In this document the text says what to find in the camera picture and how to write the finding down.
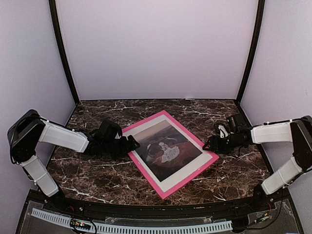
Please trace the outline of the photo print white border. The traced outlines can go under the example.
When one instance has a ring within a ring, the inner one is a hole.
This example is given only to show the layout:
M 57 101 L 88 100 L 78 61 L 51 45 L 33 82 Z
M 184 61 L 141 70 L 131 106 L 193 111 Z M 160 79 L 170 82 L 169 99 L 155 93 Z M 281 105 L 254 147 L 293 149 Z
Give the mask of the photo print white border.
M 202 154 L 166 120 L 135 134 L 134 139 L 140 144 L 136 153 L 160 182 Z

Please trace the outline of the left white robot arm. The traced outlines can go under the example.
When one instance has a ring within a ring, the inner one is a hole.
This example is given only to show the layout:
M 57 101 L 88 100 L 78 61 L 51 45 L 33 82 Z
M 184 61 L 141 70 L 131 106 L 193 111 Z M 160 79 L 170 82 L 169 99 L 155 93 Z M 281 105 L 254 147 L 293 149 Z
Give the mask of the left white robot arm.
M 50 205 L 63 213 L 69 202 L 39 153 L 44 145 L 62 147 L 87 156 L 108 154 L 112 158 L 126 155 L 140 147 L 132 135 L 125 136 L 121 127 L 104 120 L 91 132 L 75 130 L 42 117 L 36 110 L 28 110 L 8 130 L 9 154 L 12 164 L 19 165 L 35 185 L 50 198 Z

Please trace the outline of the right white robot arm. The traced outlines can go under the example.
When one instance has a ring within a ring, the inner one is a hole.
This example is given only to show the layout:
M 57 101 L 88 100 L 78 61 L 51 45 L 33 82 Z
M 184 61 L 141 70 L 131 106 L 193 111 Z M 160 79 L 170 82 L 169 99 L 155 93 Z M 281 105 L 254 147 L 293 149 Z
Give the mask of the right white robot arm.
M 242 114 L 226 119 L 226 124 L 216 126 L 217 133 L 210 136 L 203 149 L 216 154 L 228 154 L 235 148 L 250 145 L 277 143 L 286 149 L 278 153 L 266 149 L 270 156 L 281 156 L 281 165 L 274 173 L 257 185 L 249 200 L 249 208 L 260 211 L 268 203 L 267 196 L 279 189 L 290 186 L 302 174 L 312 169 L 312 117 L 265 122 L 250 126 Z

